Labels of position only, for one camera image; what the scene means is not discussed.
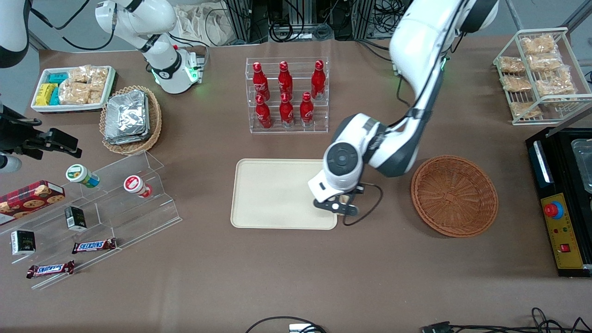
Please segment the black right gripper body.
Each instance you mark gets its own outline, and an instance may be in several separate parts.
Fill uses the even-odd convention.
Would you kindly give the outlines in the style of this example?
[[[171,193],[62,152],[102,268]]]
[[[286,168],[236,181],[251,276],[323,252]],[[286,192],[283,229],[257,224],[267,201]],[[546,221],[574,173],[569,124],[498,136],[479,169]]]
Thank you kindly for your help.
[[[26,148],[27,141],[36,139],[41,131],[35,129],[41,120],[30,119],[3,105],[0,112],[0,151],[5,154],[23,154],[41,160],[43,152],[36,148]]]

